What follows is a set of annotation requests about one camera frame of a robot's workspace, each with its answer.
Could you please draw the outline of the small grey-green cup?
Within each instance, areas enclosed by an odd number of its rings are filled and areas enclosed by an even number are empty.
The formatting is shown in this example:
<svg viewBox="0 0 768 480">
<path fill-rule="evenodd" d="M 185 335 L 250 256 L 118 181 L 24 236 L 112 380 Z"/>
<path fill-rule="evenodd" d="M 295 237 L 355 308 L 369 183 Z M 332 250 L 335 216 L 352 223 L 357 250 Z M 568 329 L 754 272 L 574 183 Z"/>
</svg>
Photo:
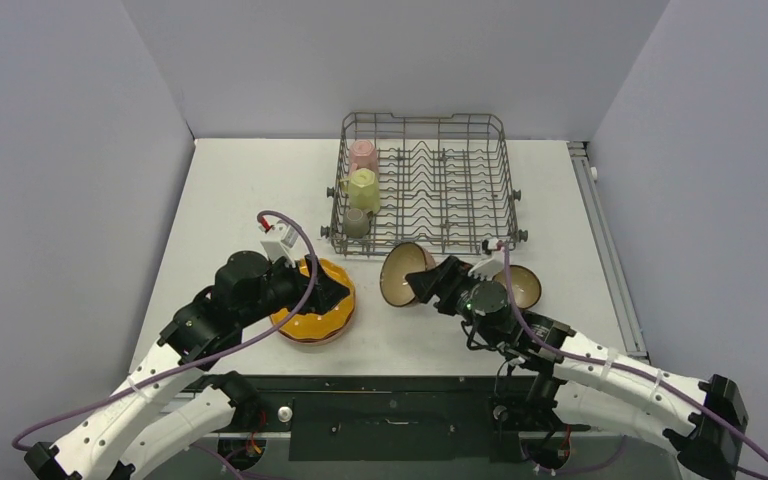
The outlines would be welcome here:
<svg viewBox="0 0 768 480">
<path fill-rule="evenodd" d="M 371 231 L 373 212 L 351 207 L 343 216 L 343 232 L 347 238 L 360 239 Z"/>
</svg>

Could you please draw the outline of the grey wire dish rack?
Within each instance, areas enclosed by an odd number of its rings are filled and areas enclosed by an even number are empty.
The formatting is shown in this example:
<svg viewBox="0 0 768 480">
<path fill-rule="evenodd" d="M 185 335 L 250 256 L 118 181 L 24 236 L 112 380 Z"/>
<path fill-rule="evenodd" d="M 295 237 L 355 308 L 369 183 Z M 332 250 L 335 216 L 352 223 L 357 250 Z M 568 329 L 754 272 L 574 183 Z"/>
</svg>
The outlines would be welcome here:
<svg viewBox="0 0 768 480">
<path fill-rule="evenodd" d="M 381 209 L 369 232 L 350 237 L 350 148 L 369 141 L 377 150 Z M 342 255 L 384 256 L 404 241 L 433 254 L 477 255 L 485 239 L 516 248 L 529 238 L 516 207 L 503 122 L 489 113 L 408 116 L 352 112 L 342 121 L 330 221 L 320 229 Z"/>
</svg>

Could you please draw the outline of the pale yellow mug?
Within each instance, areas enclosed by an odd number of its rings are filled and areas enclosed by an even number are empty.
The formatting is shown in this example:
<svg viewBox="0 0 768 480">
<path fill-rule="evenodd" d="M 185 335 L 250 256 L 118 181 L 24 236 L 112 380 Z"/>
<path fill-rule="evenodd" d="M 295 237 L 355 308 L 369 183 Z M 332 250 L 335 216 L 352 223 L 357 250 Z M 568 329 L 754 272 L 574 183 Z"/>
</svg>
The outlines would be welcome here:
<svg viewBox="0 0 768 480">
<path fill-rule="evenodd" d="M 368 168 L 350 172 L 341 180 L 350 208 L 377 214 L 381 208 L 380 185 L 377 174 Z"/>
</svg>

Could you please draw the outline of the pink mug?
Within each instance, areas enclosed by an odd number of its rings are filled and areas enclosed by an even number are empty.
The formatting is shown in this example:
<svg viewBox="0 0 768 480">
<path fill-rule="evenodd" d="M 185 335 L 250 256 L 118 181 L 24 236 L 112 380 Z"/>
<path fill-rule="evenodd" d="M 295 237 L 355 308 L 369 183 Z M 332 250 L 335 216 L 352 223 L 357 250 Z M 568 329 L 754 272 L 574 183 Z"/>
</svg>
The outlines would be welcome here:
<svg viewBox="0 0 768 480">
<path fill-rule="evenodd" d="M 348 175 L 360 169 L 367 169 L 379 175 L 378 150 L 375 144 L 366 139 L 356 140 L 349 148 Z"/>
</svg>

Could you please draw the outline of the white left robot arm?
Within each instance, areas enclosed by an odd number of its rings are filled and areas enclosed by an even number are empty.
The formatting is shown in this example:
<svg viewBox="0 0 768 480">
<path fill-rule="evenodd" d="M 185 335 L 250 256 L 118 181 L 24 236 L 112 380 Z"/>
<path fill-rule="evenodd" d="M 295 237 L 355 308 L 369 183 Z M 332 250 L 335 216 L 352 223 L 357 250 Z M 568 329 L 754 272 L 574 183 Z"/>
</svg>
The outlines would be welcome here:
<svg viewBox="0 0 768 480">
<path fill-rule="evenodd" d="M 329 261 L 237 252 L 212 285 L 174 314 L 107 400 L 59 439 L 25 448 L 24 462 L 38 479 L 142 479 L 207 433 L 245 430 L 257 420 L 257 392 L 235 371 L 214 376 L 174 412 L 161 411 L 223 355 L 245 345 L 245 328 L 306 316 L 328 326 L 350 317 L 354 301 L 351 280 Z"/>
</svg>

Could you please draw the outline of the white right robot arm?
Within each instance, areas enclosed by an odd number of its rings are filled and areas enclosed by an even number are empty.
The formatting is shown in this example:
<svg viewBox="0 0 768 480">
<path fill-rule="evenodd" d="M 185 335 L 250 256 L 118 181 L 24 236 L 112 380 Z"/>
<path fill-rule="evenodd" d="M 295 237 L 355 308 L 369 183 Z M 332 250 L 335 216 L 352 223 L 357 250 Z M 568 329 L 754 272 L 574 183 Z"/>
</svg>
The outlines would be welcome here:
<svg viewBox="0 0 768 480">
<path fill-rule="evenodd" d="M 532 424 L 598 427 L 658 446 L 705 479 L 736 477 L 749 442 L 733 380 L 670 373 L 532 311 L 524 271 L 498 256 L 476 265 L 450 256 L 410 267 L 396 281 L 409 302 L 460 318 L 469 349 L 536 373 L 523 402 Z"/>
</svg>

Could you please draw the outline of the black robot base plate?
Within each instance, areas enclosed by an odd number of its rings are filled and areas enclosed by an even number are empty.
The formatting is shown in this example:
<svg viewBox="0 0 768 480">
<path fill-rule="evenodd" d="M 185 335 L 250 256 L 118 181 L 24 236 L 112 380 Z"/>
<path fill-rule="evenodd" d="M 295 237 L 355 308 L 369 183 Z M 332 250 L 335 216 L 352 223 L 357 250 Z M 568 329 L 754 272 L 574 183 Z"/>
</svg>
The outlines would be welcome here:
<svg viewBox="0 0 768 480">
<path fill-rule="evenodd" d="M 219 429 L 252 442 L 289 436 L 292 461 L 517 463 L 522 445 L 556 448 L 569 430 L 514 376 L 249 376 L 242 412 Z"/>
</svg>

